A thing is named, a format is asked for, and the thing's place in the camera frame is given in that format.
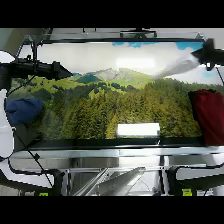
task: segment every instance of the dark blue fabric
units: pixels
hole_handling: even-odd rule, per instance
[[[6,112],[8,113],[13,125],[29,124],[34,120],[43,107],[43,103],[39,99],[17,99],[6,104]]]

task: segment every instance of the blue sky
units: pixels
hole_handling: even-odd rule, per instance
[[[113,46],[120,46],[123,45],[125,42],[113,42]],[[134,47],[134,48],[141,48],[142,45],[148,45],[148,44],[156,44],[159,42],[128,42],[128,47]],[[202,48],[203,43],[202,42],[176,42],[177,48],[179,50],[185,50],[186,48],[190,47],[193,50],[198,50]]]

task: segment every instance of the black border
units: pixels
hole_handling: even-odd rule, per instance
[[[88,42],[205,42],[204,39],[192,38],[91,38],[91,39],[60,39],[43,40],[43,44],[54,43],[88,43]],[[158,137],[158,138],[126,138],[126,139],[64,139],[64,140],[35,140],[29,149],[32,151],[45,150],[100,150],[100,149],[141,149],[141,148],[178,148],[204,147],[202,136],[199,137]]]

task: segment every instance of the red cloth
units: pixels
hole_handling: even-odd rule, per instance
[[[219,92],[198,90],[191,103],[206,145],[224,145],[224,97]]]

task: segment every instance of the yellow-green label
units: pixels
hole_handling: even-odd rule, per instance
[[[191,189],[182,189],[183,196],[192,196]]]
[[[48,193],[40,193],[39,196],[48,196]]]

